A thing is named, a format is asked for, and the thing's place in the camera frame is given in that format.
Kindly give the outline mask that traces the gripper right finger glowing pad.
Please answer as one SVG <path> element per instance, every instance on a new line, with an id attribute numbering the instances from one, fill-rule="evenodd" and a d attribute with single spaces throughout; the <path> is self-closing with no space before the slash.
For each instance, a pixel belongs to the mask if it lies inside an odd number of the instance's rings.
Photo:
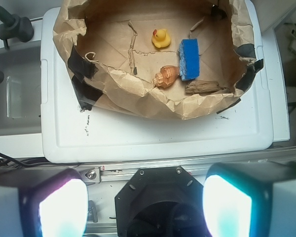
<path id="1" fill-rule="evenodd" d="M 296 162 L 220 162 L 203 187 L 214 237 L 296 237 Z"/>

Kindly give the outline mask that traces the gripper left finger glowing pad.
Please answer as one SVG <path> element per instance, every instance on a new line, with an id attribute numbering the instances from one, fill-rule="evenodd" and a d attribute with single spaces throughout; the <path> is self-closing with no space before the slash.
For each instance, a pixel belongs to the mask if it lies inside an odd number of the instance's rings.
<path id="1" fill-rule="evenodd" d="M 81 237 L 88 190 L 73 168 L 0 168 L 0 237 Z"/>

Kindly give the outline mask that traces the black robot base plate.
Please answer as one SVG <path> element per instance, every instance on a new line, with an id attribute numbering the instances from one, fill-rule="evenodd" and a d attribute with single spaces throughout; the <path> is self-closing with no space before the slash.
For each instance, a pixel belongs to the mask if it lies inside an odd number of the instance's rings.
<path id="1" fill-rule="evenodd" d="M 182 167 L 139 169 L 115 196 L 120 237 L 209 237 L 203 185 Z"/>

